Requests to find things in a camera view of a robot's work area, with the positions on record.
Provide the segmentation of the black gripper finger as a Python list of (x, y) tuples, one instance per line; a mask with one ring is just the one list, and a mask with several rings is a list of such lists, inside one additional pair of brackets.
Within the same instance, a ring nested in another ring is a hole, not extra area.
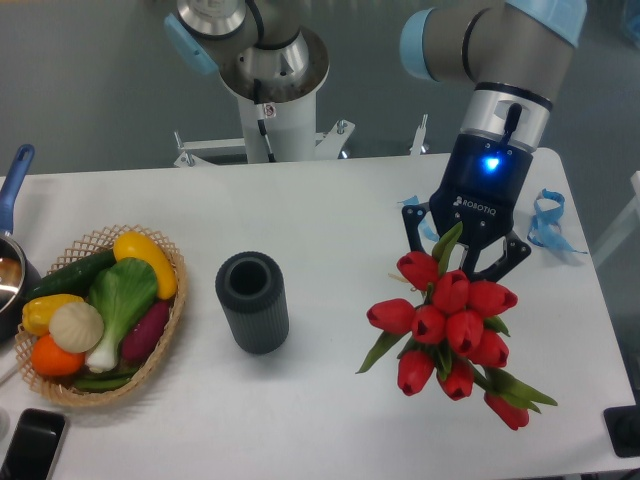
[(502, 255), (489, 267), (481, 271), (467, 272), (471, 281), (500, 281), (531, 254), (531, 247), (517, 235), (506, 235)]
[(429, 218), (429, 203), (423, 202), (417, 206), (403, 206), (401, 214), (410, 250), (425, 253), (426, 250), (422, 242), (423, 236), (418, 230), (418, 226), (423, 218), (427, 220)]

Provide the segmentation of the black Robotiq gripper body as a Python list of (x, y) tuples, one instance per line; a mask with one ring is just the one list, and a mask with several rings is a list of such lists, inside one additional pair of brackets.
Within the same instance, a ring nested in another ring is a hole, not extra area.
[(460, 134), (440, 186), (429, 199), (439, 235), (463, 225), (458, 242), (483, 250), (509, 233), (533, 156), (521, 149)]

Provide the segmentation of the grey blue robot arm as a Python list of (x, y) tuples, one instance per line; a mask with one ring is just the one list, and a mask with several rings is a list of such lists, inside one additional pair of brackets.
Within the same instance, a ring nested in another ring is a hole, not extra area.
[[(412, 250), (430, 216), (439, 234), (461, 227), (461, 268), (473, 280), (497, 281), (529, 255), (513, 211), (586, 11), (582, 1), (505, 1), (406, 21), (399, 53), (410, 75), (474, 85), (440, 186), (403, 211)], [(218, 73), (236, 97), (250, 162), (318, 158), (316, 93), (328, 54), (293, 13), (270, 1), (180, 1), (164, 28), (188, 65)]]

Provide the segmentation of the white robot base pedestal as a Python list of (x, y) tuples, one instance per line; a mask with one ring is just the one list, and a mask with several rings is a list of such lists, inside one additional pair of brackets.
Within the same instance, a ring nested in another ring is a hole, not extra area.
[(250, 164), (316, 158), (316, 95), (328, 72), (327, 48), (306, 27), (282, 48), (244, 50), (221, 71), (237, 100)]

